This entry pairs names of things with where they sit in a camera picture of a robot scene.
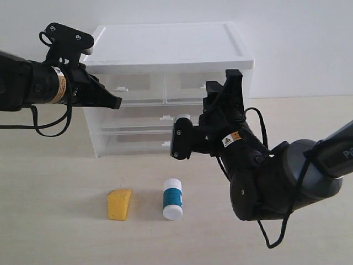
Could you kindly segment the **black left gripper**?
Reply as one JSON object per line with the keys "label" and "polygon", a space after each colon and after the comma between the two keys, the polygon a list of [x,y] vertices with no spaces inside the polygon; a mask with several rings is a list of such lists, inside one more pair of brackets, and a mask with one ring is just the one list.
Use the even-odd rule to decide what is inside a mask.
{"label": "black left gripper", "polygon": [[67,105],[71,96],[73,107],[120,108],[122,98],[111,94],[98,78],[89,75],[85,64],[79,62],[76,67],[70,68],[68,64],[59,63],[58,67],[64,70],[67,85],[64,96],[57,104]]}

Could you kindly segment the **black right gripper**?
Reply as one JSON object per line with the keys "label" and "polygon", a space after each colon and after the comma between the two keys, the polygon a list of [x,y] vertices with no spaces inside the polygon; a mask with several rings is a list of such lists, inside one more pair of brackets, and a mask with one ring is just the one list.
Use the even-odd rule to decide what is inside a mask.
{"label": "black right gripper", "polygon": [[242,80],[240,70],[227,69],[224,85],[207,81],[199,117],[199,152],[219,157],[225,166],[258,166],[269,158],[268,147],[247,123]]}

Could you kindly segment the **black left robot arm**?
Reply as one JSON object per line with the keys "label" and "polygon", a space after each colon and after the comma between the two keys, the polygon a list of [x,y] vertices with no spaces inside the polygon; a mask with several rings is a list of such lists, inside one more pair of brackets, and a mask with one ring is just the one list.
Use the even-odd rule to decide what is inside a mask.
{"label": "black left robot arm", "polygon": [[119,109],[121,102],[82,63],[36,62],[1,51],[1,111],[33,104]]}

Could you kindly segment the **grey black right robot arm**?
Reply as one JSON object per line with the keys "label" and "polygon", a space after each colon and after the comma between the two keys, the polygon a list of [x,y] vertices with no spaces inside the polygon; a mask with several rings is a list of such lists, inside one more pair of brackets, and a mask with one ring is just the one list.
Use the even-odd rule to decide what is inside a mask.
{"label": "grey black right robot arm", "polygon": [[299,139],[273,149],[246,121],[243,75],[227,70],[224,84],[206,82],[200,124],[211,153],[230,182],[232,209],[240,220],[281,220],[286,214],[335,196],[352,172],[352,124],[320,141]]}

